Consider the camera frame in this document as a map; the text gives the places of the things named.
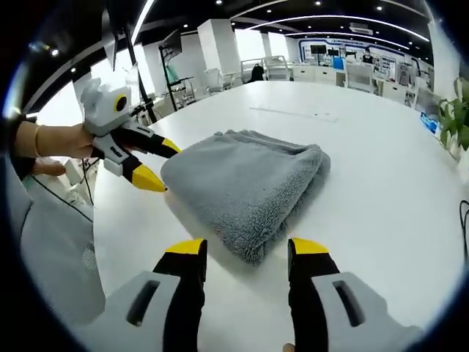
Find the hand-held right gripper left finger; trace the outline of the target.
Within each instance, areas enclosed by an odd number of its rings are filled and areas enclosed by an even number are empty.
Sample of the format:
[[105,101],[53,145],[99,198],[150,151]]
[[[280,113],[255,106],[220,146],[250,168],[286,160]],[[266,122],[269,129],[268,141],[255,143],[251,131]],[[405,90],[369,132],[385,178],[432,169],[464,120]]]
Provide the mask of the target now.
[[106,300],[78,329],[86,351],[197,351],[204,306],[207,241],[169,247],[153,271],[143,271]]

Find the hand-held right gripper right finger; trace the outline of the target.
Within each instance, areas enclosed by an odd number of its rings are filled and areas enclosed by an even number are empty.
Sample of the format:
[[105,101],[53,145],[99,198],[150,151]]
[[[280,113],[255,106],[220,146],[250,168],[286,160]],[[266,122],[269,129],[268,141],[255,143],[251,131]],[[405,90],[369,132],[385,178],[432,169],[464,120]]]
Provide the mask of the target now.
[[422,331],[394,320],[386,300],[328,249],[302,238],[288,241],[289,307],[296,351],[406,351]]

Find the person's left hand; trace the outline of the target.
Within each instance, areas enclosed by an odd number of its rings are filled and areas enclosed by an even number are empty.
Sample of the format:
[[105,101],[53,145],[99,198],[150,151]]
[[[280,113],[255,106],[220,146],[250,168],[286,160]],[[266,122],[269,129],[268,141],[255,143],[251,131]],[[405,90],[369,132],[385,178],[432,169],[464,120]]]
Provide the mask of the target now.
[[47,157],[88,158],[92,154],[93,136],[82,124],[74,126],[40,126],[36,135],[39,158],[32,169],[33,175],[61,176],[66,168],[58,161],[44,162]]

